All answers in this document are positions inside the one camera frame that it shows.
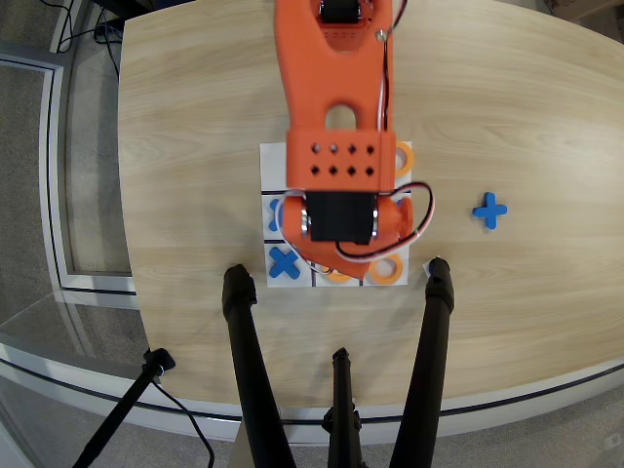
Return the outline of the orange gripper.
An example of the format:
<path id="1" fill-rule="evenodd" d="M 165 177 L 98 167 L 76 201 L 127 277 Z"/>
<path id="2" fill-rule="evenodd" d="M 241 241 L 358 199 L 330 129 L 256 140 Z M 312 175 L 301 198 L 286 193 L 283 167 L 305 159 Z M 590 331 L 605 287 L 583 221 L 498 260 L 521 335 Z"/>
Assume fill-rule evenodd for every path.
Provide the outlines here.
<path id="1" fill-rule="evenodd" d="M 343 256 L 383 256 L 414 241 L 411 200 L 398 192 L 288 192 L 280 200 L 278 226 L 318 273 L 358 280 L 371 261 Z"/>

